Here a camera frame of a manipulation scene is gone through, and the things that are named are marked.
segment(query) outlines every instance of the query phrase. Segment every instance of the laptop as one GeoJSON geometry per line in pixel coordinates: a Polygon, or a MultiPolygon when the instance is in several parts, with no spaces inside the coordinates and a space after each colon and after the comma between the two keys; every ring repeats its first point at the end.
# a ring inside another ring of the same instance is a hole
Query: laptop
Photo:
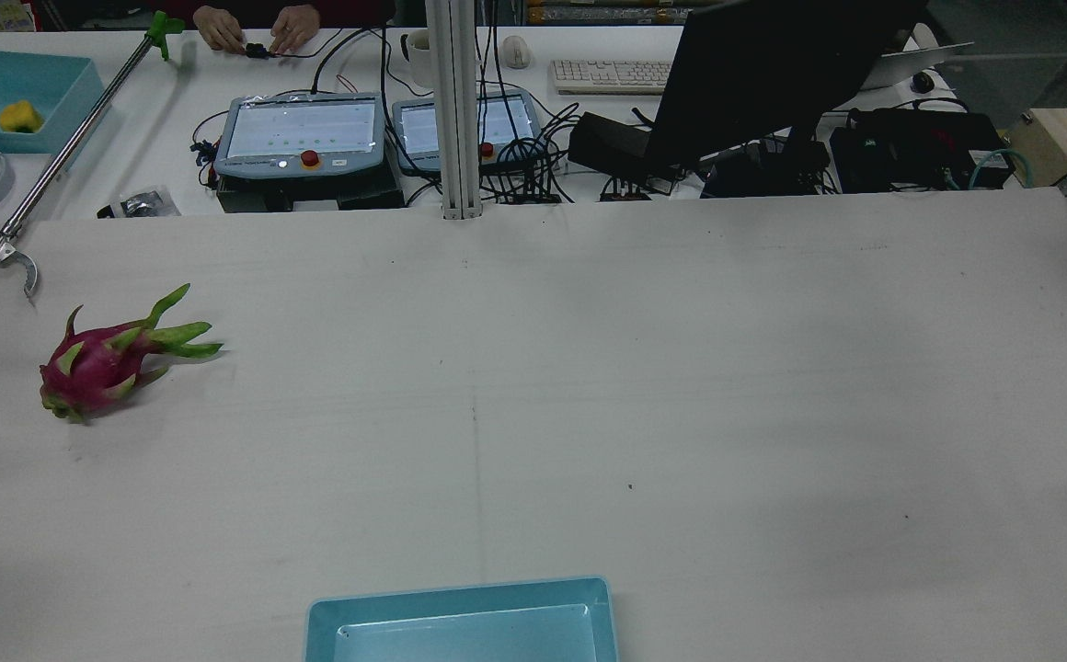
{"type": "Polygon", "coordinates": [[[890,88],[915,75],[915,73],[937,66],[950,60],[951,57],[962,53],[974,42],[952,43],[951,46],[935,46],[934,49],[901,50],[898,53],[886,53],[873,64],[869,78],[864,79],[861,90],[890,88]]]}

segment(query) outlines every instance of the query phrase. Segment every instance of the yellow sponge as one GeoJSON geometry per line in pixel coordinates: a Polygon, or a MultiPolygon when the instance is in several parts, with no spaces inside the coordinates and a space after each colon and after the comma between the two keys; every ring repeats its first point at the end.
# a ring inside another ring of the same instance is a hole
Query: yellow sponge
{"type": "Polygon", "coordinates": [[[17,133],[36,133],[43,128],[43,116],[30,101],[22,99],[6,106],[3,112],[0,112],[0,127],[17,133]]]}

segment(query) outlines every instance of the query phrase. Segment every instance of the green grabber handle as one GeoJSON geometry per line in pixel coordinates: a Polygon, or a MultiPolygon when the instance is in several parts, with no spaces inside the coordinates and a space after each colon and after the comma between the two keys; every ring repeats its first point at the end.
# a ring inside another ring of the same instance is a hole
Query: green grabber handle
{"type": "Polygon", "coordinates": [[[170,46],[166,45],[164,38],[168,34],[181,34],[181,30],[186,30],[186,21],[181,18],[171,18],[166,16],[164,12],[154,13],[154,22],[150,23],[150,29],[146,30],[145,36],[150,38],[150,42],[162,51],[162,59],[170,59],[170,46]]]}

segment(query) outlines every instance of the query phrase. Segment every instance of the mug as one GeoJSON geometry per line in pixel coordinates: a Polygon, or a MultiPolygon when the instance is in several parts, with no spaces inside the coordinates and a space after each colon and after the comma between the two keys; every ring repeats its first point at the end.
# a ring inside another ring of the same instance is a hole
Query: mug
{"type": "Polygon", "coordinates": [[[403,59],[411,63],[411,76],[420,88],[432,89],[434,63],[428,30],[403,34],[403,59]]]}

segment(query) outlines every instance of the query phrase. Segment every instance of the blue plastic bin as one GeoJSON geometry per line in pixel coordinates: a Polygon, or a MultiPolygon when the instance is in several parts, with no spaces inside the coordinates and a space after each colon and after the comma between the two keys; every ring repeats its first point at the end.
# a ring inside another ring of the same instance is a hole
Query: blue plastic bin
{"type": "Polygon", "coordinates": [[[0,50],[0,112],[26,99],[44,119],[37,133],[0,129],[0,149],[9,154],[57,154],[102,93],[100,76],[87,58],[0,50]]]}
{"type": "Polygon", "coordinates": [[[303,662],[618,662],[602,578],[320,599],[303,662]]]}

